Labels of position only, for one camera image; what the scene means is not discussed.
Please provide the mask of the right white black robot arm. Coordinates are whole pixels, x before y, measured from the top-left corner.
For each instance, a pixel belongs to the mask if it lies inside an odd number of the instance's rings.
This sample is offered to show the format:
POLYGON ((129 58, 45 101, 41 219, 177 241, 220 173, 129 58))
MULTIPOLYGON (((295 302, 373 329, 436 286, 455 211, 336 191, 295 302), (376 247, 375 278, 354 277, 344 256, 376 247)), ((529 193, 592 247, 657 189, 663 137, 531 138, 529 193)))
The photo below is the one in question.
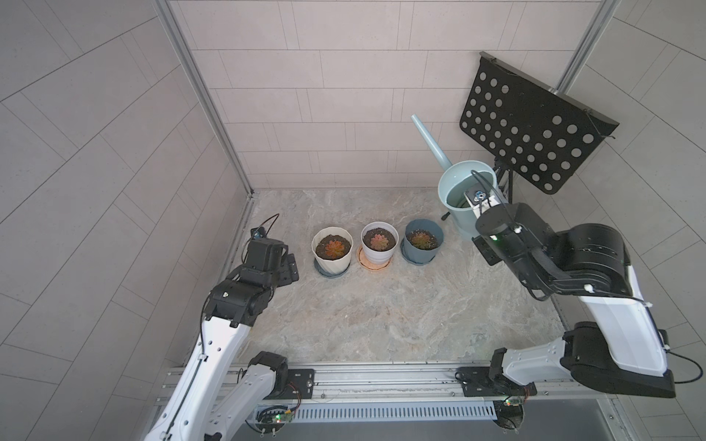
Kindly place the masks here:
POLYGON ((539 301, 576 297, 592 318, 545 345, 494 352, 489 377, 518 387, 572 379, 608 394, 673 399, 667 336, 637 281, 623 237, 600 223, 555 232, 525 203, 497 205, 476 222, 474 242, 504 262, 539 301))

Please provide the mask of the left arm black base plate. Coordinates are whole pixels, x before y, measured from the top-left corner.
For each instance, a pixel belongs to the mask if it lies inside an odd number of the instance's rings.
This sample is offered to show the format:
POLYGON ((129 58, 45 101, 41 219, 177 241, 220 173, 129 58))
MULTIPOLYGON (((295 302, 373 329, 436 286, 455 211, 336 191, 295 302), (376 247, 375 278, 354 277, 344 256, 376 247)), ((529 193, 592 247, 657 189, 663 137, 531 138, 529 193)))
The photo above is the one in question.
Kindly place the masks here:
POLYGON ((265 400, 309 400, 313 396, 315 382, 314 369, 289 369, 288 376, 280 391, 273 391, 265 400))

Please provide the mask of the light blue watering can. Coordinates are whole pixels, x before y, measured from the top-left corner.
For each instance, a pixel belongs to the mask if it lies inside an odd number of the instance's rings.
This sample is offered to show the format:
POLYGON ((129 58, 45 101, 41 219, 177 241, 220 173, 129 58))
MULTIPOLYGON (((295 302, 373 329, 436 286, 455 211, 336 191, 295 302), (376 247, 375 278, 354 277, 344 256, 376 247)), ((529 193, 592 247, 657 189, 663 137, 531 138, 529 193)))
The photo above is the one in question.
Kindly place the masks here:
POLYGON ((506 202, 506 198, 499 189, 496 173, 490 165, 480 161, 467 160, 453 164, 417 115, 413 115, 411 119, 444 170, 438 184, 439 199, 450 213, 450 218, 461 238, 472 241, 478 237, 475 225, 481 215, 476 215, 463 193, 466 189, 481 187, 488 194, 493 195, 496 200, 496 205, 493 207, 506 202))

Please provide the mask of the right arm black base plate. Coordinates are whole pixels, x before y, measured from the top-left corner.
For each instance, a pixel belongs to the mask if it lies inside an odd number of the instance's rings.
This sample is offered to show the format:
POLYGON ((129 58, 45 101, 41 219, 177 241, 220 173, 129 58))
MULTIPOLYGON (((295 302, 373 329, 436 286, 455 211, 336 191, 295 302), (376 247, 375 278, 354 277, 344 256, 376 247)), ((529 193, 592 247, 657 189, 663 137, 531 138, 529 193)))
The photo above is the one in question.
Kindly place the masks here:
POLYGON ((463 395, 468 397, 518 397, 527 399, 537 394, 536 386, 530 383, 521 386, 492 367, 459 367, 454 374, 461 384, 463 395))

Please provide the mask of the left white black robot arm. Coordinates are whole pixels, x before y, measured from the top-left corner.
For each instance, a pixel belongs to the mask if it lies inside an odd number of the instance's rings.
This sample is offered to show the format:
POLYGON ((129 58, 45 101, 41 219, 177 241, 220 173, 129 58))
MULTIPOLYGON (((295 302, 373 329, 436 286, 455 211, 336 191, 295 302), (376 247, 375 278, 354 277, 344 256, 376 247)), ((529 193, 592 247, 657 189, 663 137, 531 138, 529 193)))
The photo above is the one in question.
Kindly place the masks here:
POLYGON ((249 242, 244 264, 208 295, 187 367, 146 439, 231 440, 264 399, 287 389, 285 356, 261 352, 226 397, 217 399, 257 317, 277 288, 298 279, 295 257, 286 244, 264 237, 249 242))

